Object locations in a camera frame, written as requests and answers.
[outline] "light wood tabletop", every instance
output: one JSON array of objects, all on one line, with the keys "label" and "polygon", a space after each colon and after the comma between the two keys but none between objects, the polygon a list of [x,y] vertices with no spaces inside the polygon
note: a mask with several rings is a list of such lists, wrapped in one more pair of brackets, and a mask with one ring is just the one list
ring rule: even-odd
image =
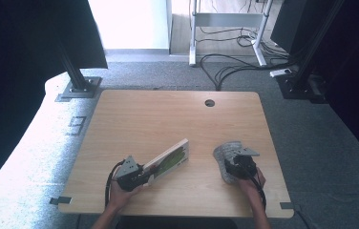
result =
[{"label": "light wood tabletop", "polygon": [[[205,105],[211,99],[213,107]],[[266,178],[269,218],[291,218],[284,176],[258,94],[108,90],[99,98],[59,203],[65,213],[101,213],[106,179],[132,155],[145,164],[180,140],[189,140],[189,160],[132,197],[122,215],[252,217],[237,185],[222,180],[213,157],[217,146],[239,140],[260,153],[254,161]]]}]

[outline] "person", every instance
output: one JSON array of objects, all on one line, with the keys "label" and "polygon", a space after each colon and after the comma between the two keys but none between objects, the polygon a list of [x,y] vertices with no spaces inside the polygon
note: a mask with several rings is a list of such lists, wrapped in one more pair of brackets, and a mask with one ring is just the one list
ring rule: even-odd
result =
[{"label": "person", "polygon": [[[257,167],[257,174],[254,176],[263,186],[266,182],[266,179],[261,172],[260,168]],[[261,196],[258,193],[257,187],[250,179],[238,179],[240,188],[242,189],[243,194],[250,203],[251,210],[253,212],[253,219],[256,229],[268,229],[271,228],[271,225],[268,221],[268,218],[265,213],[264,206],[261,201]],[[93,229],[104,229],[110,228],[112,221],[116,214],[129,202],[130,198],[145,187],[138,186],[132,192],[126,192],[120,189],[116,181],[111,183],[110,191],[110,201],[106,206],[104,212],[98,218],[98,220],[93,225]]]}]

